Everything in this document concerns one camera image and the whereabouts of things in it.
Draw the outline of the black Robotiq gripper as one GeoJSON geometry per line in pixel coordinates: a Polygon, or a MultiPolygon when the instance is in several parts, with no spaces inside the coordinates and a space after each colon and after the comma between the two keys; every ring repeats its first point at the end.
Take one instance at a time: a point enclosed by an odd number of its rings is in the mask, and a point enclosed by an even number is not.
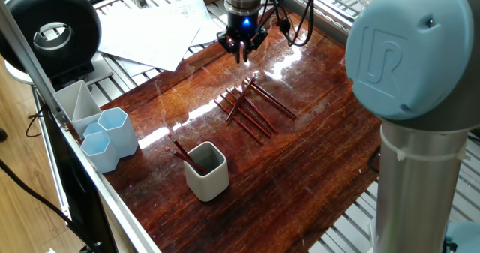
{"type": "Polygon", "coordinates": [[[228,53],[233,54],[236,62],[239,63],[240,45],[234,39],[242,39],[243,60],[246,62],[251,52],[253,50],[257,50],[268,35],[268,32],[265,28],[261,28],[256,32],[257,26],[257,12],[244,16],[228,13],[226,31],[217,33],[217,41],[228,53]]]}

